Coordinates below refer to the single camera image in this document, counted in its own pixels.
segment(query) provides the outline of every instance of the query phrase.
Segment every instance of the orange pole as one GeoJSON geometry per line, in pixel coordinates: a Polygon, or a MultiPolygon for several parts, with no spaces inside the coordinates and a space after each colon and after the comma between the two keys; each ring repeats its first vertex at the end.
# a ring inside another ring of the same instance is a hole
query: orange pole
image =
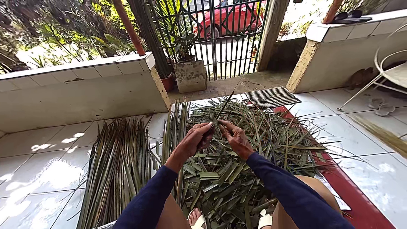
{"type": "Polygon", "coordinates": [[[341,4],[344,0],[333,0],[332,5],[330,6],[328,12],[326,13],[326,16],[324,20],[322,21],[322,24],[329,24],[333,21],[333,18],[335,17],[336,13],[338,12],[339,7],[341,7],[341,4]]]}
{"type": "Polygon", "coordinates": [[[129,35],[131,42],[133,43],[134,47],[137,50],[137,53],[140,56],[144,56],[146,53],[144,52],[143,46],[140,42],[140,37],[134,31],[134,27],[131,24],[129,17],[127,16],[125,7],[121,0],[113,0],[113,5],[116,8],[117,14],[119,15],[120,19],[122,20],[123,24],[125,25],[127,34],[129,35]]]}

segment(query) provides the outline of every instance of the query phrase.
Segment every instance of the navy blue sleeve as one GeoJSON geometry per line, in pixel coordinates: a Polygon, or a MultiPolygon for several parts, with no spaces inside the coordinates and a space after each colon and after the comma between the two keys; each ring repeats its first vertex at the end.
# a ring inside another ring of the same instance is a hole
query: navy blue sleeve
{"type": "Polygon", "coordinates": [[[273,192],[299,229],[354,228],[311,187],[289,172],[253,153],[246,163],[273,192]]]}
{"type": "Polygon", "coordinates": [[[177,177],[162,166],[123,210],[113,229],[154,229],[177,177]]]}

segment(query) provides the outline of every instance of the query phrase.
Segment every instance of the striped mat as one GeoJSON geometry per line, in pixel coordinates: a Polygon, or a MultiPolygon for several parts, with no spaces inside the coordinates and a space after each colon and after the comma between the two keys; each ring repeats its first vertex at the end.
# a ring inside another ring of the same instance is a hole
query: striped mat
{"type": "Polygon", "coordinates": [[[245,95],[257,107],[276,108],[279,106],[300,103],[285,87],[246,92],[245,95]]]}

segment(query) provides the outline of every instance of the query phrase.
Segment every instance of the hand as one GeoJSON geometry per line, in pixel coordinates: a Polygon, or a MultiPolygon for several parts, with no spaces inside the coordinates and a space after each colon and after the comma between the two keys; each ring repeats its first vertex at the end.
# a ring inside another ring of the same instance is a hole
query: hand
{"type": "Polygon", "coordinates": [[[233,151],[243,160],[247,160],[254,151],[247,140],[245,132],[229,121],[219,119],[218,122],[222,135],[228,140],[233,151]]]}
{"type": "Polygon", "coordinates": [[[205,149],[209,146],[214,132],[212,126],[211,122],[195,124],[174,149],[165,166],[174,172],[179,172],[190,156],[195,155],[197,150],[205,149]]]}

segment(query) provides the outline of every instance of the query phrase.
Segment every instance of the red car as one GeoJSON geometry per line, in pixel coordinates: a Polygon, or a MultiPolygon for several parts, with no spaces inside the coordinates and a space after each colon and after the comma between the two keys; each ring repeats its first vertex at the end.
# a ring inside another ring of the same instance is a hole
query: red car
{"type": "MultiPolygon", "coordinates": [[[[214,6],[219,6],[219,0],[213,0],[214,6]]],[[[210,27],[210,11],[209,5],[204,8],[205,11],[205,23],[202,18],[202,14],[198,15],[198,22],[200,25],[194,26],[194,33],[199,34],[200,38],[210,39],[212,37],[219,37],[224,35],[229,35],[230,32],[237,33],[244,30],[250,26],[251,31],[256,31],[263,23],[264,18],[264,9],[266,8],[267,1],[261,2],[261,10],[260,10],[260,17],[257,20],[257,12],[258,6],[260,2],[251,2],[245,3],[245,0],[221,0],[221,5],[232,5],[228,7],[227,11],[229,12],[228,22],[225,21],[226,18],[226,7],[222,9],[215,9],[214,11],[214,19],[215,19],[215,28],[214,28],[214,35],[212,36],[212,29],[210,27]]]]}

